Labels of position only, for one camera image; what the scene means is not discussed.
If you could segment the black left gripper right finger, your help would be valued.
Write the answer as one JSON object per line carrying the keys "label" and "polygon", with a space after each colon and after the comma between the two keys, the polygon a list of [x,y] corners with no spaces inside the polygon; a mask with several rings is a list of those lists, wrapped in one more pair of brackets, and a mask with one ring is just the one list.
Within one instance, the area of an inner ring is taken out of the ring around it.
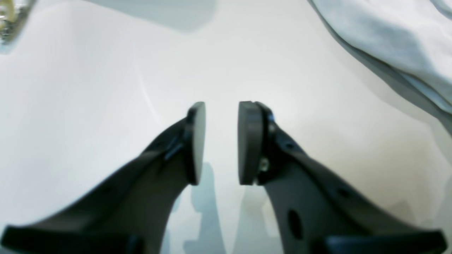
{"label": "black left gripper right finger", "polygon": [[260,102],[238,106],[238,175],[269,196],[286,254],[442,254],[441,230],[379,208],[313,159]]}

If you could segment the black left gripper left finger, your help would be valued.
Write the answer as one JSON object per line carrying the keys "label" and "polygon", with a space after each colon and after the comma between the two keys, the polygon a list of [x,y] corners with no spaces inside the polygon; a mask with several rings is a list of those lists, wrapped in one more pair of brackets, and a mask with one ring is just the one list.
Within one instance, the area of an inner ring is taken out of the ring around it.
{"label": "black left gripper left finger", "polygon": [[15,254],[158,254],[178,196],[199,184],[206,105],[165,129],[136,158],[65,209],[8,225],[1,246]]}

